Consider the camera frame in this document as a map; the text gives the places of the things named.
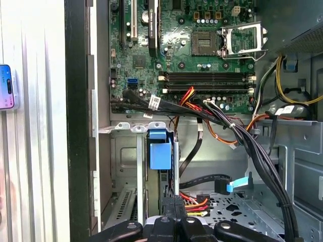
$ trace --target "blue plastic tab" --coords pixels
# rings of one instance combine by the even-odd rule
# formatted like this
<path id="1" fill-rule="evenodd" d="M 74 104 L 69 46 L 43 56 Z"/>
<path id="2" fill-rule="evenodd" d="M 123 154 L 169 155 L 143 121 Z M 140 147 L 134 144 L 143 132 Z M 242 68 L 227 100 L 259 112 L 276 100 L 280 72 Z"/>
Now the blue plastic tab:
<path id="1" fill-rule="evenodd" d="M 166 130 L 150 130 L 149 138 L 151 140 L 166 140 Z"/>
<path id="2" fill-rule="evenodd" d="M 248 185 L 248 179 L 249 177 L 243 177 L 237 180 L 234 180 L 230 182 L 230 184 L 227 185 L 227 192 L 232 193 L 234 188 L 242 187 Z"/>
<path id="3" fill-rule="evenodd" d="M 150 169 L 170 170 L 172 168 L 172 143 L 150 144 Z"/>

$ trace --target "motherboard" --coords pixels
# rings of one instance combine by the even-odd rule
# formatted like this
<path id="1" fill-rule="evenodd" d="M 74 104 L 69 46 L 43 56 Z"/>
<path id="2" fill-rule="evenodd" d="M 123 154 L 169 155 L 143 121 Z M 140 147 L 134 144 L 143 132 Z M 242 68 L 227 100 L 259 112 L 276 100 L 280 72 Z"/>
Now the motherboard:
<path id="1" fill-rule="evenodd" d="M 255 10 L 254 0 L 111 0 L 111 100 L 132 89 L 179 103 L 194 86 L 224 112 L 252 112 L 254 58 L 244 51 L 257 30 L 234 26 L 253 23 Z"/>

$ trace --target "cpu socket lever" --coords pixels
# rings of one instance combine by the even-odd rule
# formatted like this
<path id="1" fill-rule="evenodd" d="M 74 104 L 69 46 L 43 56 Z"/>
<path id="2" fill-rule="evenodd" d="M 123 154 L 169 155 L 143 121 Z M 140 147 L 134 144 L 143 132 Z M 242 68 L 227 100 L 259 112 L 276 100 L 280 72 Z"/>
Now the cpu socket lever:
<path id="1" fill-rule="evenodd" d="M 241 49 L 234 52 L 233 48 L 233 35 L 238 31 L 254 30 L 255 31 L 255 48 L 251 49 Z M 267 30 L 261 26 L 261 22 L 241 24 L 231 27 L 222 27 L 218 31 L 218 35 L 223 39 L 223 47 L 217 52 L 218 56 L 223 59 L 246 59 L 251 58 L 255 62 L 260 60 L 266 52 L 267 49 L 262 49 L 263 45 L 267 42 L 268 38 L 264 37 L 267 34 Z"/>

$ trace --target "smartphone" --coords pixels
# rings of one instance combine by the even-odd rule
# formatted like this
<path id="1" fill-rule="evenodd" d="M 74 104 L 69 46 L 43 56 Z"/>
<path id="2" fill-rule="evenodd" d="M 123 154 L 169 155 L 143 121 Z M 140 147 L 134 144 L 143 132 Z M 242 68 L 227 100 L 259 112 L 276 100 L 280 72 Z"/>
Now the smartphone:
<path id="1" fill-rule="evenodd" d="M 14 72 L 8 65 L 0 65 L 0 111 L 18 107 L 18 94 Z"/>

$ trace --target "sticker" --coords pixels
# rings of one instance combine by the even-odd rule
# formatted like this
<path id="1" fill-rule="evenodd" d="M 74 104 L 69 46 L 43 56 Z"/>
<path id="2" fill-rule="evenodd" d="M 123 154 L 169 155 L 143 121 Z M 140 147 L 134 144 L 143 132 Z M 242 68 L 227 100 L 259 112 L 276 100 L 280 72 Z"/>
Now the sticker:
<path id="1" fill-rule="evenodd" d="M 160 103 L 160 100 L 161 100 L 160 97 L 156 97 L 155 95 L 152 95 L 150 97 L 148 108 L 150 108 L 152 110 L 157 110 L 158 106 L 159 106 L 159 103 Z"/>
<path id="2" fill-rule="evenodd" d="M 290 106 L 285 107 L 284 110 L 282 111 L 282 114 L 283 113 L 292 113 L 294 107 L 295 107 L 294 105 L 290 105 Z"/>
<path id="3" fill-rule="evenodd" d="M 276 111 L 275 115 L 277 115 L 277 116 L 281 115 L 283 110 L 284 110 L 283 108 L 279 108 L 279 109 Z"/>
<path id="4" fill-rule="evenodd" d="M 150 118 L 152 119 L 152 114 L 151 113 L 145 113 L 143 117 Z"/>

